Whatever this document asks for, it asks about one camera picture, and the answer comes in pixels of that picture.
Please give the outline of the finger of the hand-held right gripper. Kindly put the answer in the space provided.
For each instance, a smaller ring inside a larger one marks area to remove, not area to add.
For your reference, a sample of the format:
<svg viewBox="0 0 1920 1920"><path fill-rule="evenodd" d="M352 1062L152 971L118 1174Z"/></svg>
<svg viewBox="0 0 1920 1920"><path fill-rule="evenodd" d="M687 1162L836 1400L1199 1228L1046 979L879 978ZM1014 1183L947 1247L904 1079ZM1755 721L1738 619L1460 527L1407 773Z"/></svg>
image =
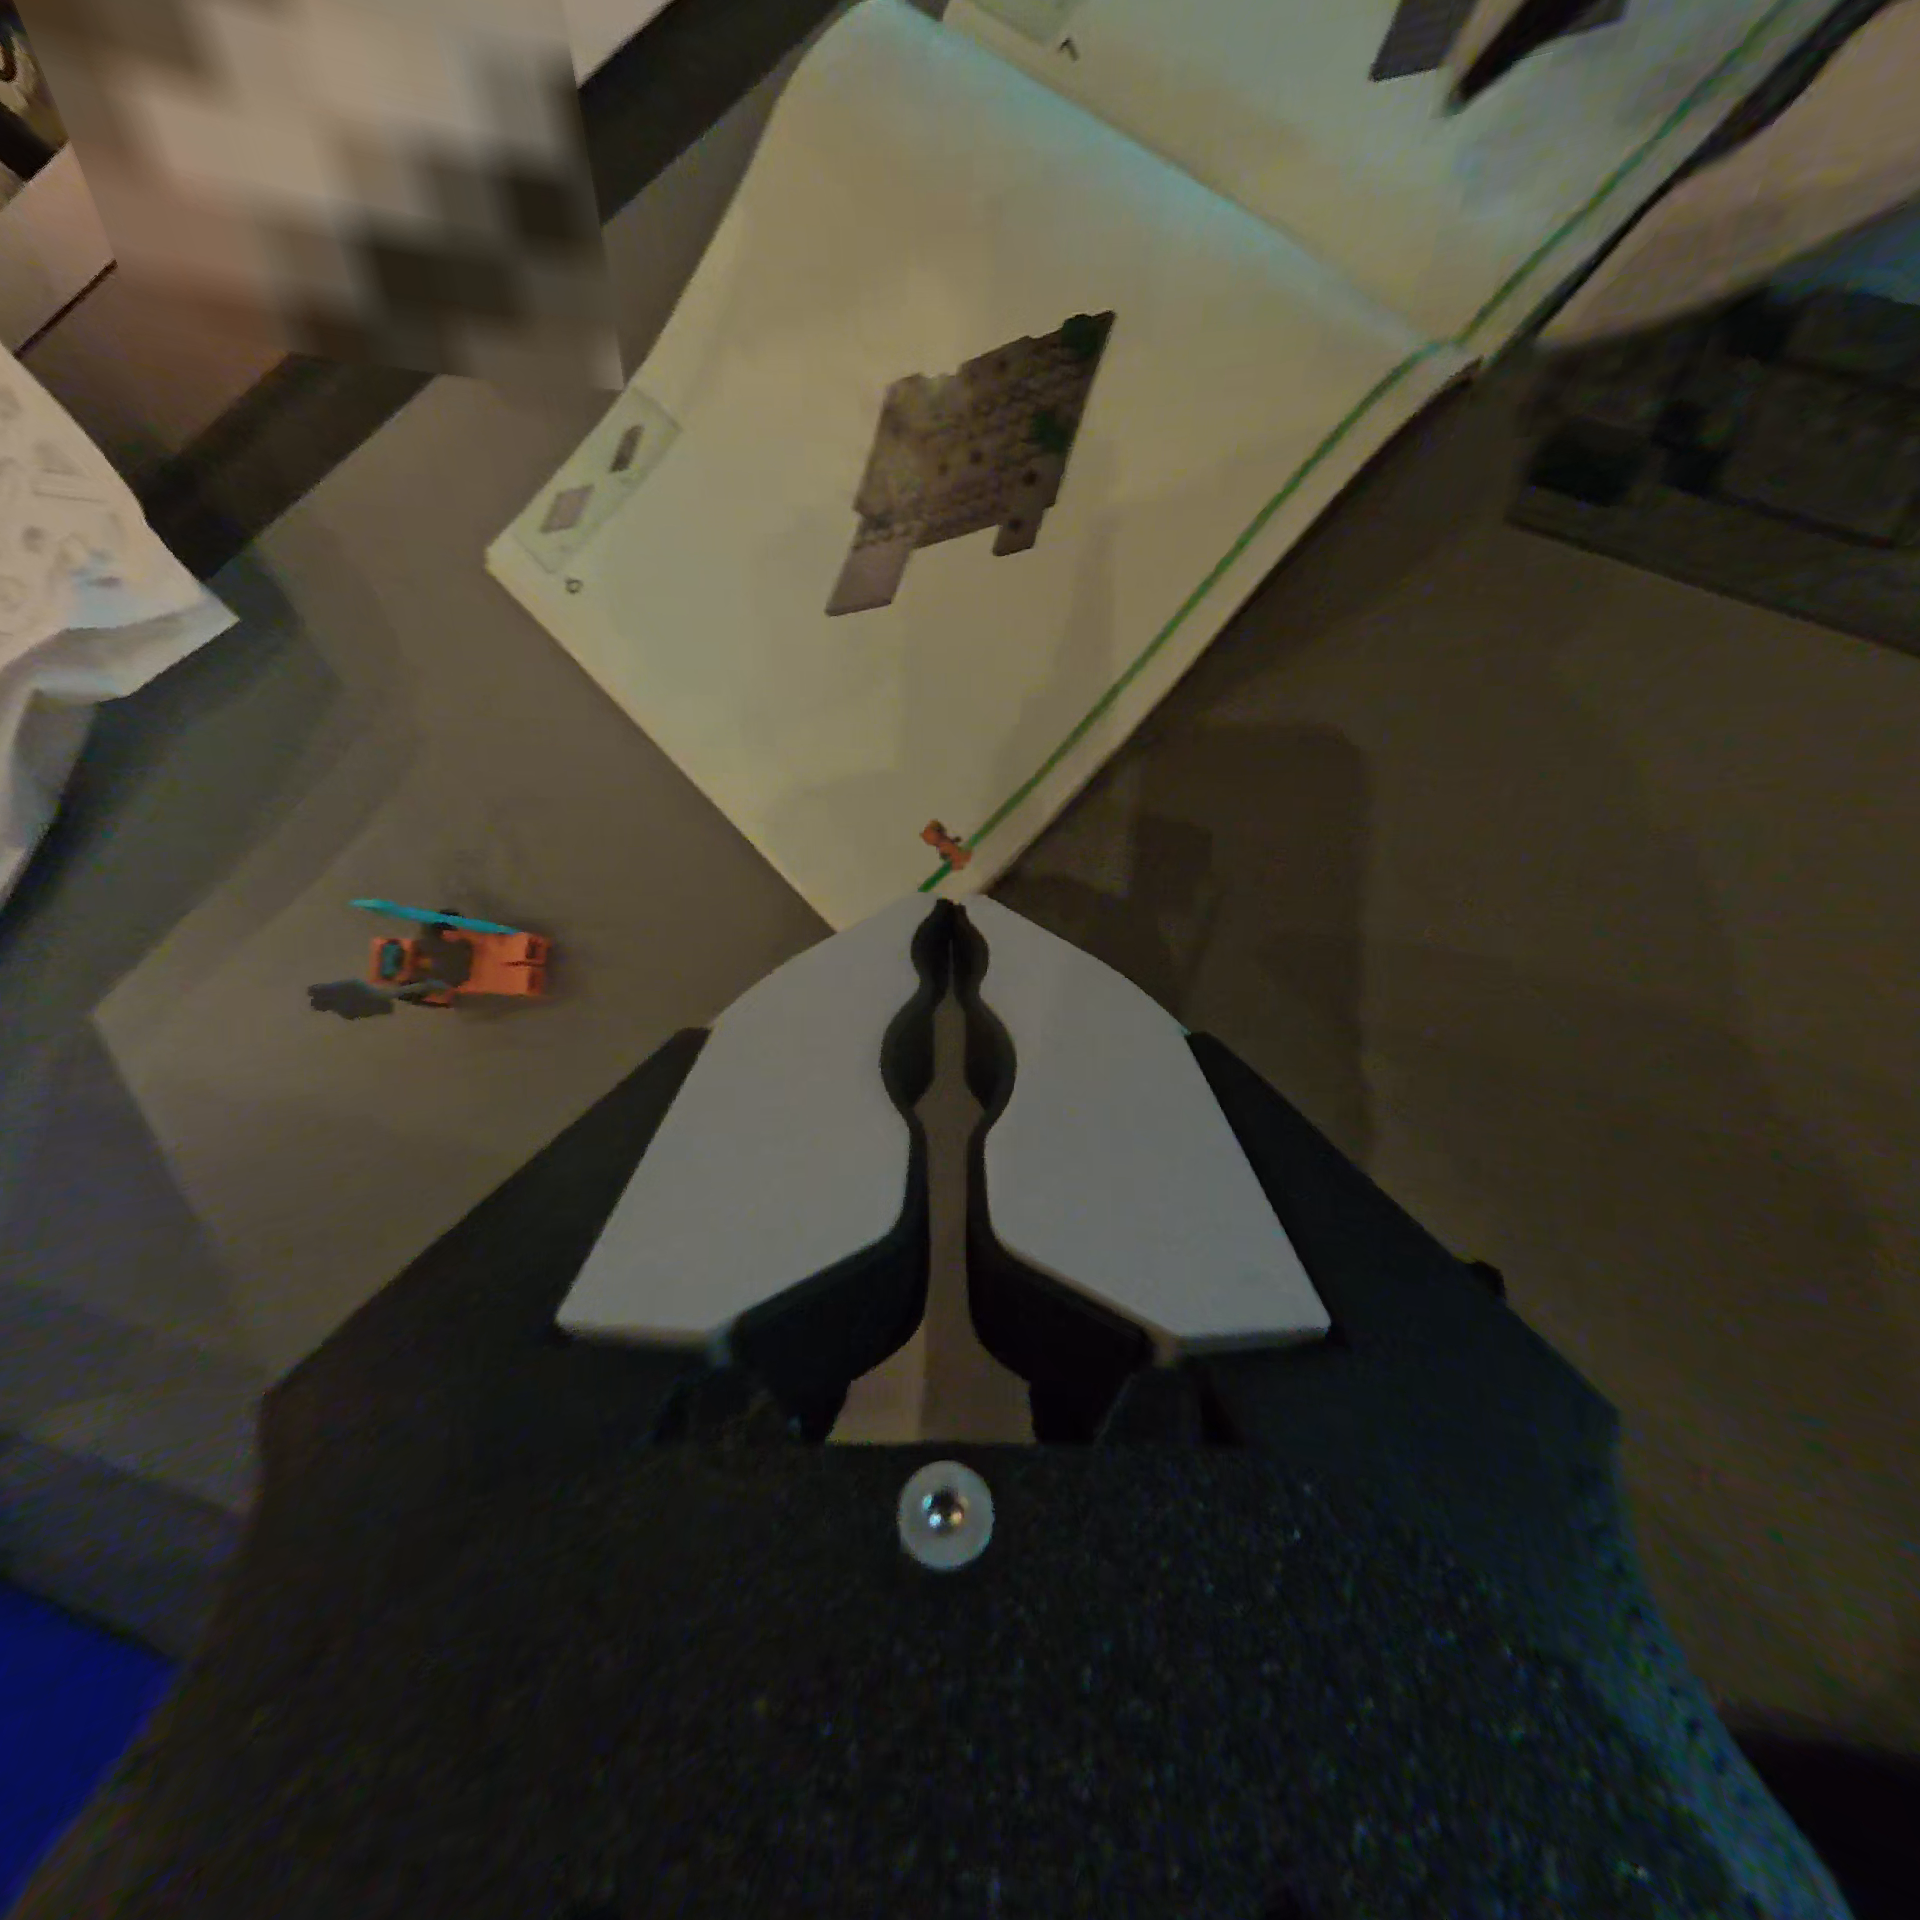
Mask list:
<svg viewBox="0 0 1920 1920"><path fill-rule="evenodd" d="M1889 5L1733 149L1698 156L1541 327L1595 351L1755 295L1917 198L1917 5Z"/></svg>

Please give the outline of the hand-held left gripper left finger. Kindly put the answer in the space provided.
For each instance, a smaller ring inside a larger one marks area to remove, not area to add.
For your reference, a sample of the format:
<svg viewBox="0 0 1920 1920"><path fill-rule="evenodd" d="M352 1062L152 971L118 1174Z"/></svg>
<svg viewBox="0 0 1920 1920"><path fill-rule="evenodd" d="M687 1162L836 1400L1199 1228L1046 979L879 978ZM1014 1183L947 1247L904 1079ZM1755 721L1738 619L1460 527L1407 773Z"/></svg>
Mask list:
<svg viewBox="0 0 1920 1920"><path fill-rule="evenodd" d="M945 902L910 895L735 995L559 1309L575 1340L717 1349L907 1207Z"/></svg>

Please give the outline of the grey studded building baseplate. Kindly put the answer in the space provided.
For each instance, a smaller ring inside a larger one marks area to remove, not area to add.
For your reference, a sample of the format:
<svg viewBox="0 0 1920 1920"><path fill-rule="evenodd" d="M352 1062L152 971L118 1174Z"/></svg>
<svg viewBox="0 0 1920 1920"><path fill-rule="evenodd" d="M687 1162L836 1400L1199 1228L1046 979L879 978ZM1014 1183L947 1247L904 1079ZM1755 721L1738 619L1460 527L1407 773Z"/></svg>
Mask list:
<svg viewBox="0 0 1920 1920"><path fill-rule="evenodd" d="M1541 356L1510 520L1917 661L1917 307L1775 292Z"/></svg>

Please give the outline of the blue plastic bin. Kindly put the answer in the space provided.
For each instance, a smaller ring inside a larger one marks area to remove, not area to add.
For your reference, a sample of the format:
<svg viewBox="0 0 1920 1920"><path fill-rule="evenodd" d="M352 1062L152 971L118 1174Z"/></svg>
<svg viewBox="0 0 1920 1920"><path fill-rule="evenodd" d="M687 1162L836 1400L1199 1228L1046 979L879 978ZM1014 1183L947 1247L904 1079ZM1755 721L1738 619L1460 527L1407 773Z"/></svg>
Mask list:
<svg viewBox="0 0 1920 1920"><path fill-rule="evenodd" d="M164 1653L5 1584L5 1908L172 1678Z"/></svg>

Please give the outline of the crumpled white paper bag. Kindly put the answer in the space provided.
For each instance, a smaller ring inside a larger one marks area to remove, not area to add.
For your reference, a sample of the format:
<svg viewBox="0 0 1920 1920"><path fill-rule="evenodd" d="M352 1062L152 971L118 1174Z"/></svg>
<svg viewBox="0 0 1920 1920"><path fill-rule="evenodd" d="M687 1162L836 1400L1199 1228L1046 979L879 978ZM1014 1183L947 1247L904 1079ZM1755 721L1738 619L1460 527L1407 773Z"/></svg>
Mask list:
<svg viewBox="0 0 1920 1920"><path fill-rule="evenodd" d="M5 353L5 898L52 830L103 705L236 615L164 547L129 481Z"/></svg>

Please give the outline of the white instruction booklet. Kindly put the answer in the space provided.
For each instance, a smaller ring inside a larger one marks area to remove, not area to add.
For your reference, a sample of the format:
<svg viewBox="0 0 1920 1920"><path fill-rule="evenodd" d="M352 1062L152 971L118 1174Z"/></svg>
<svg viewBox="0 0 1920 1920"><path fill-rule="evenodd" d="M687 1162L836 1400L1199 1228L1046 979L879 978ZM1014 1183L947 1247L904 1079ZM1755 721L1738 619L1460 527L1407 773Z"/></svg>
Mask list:
<svg viewBox="0 0 1920 1920"><path fill-rule="evenodd" d="M982 891L1835 5L858 5L487 570L831 924ZM972 849L947 877L941 820Z"/></svg>

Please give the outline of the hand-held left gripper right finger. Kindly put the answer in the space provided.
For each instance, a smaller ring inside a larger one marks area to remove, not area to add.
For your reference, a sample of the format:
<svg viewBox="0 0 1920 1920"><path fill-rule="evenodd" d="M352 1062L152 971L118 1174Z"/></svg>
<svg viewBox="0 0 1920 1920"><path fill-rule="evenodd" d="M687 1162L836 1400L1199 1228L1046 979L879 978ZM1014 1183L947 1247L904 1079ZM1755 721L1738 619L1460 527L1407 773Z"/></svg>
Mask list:
<svg viewBox="0 0 1920 1920"><path fill-rule="evenodd" d="M1323 1342L1334 1316L1188 1029L992 898L969 898L966 924L982 942L980 1007L1014 1045L1014 1092L982 1140L1002 1251L1157 1352Z"/></svg>

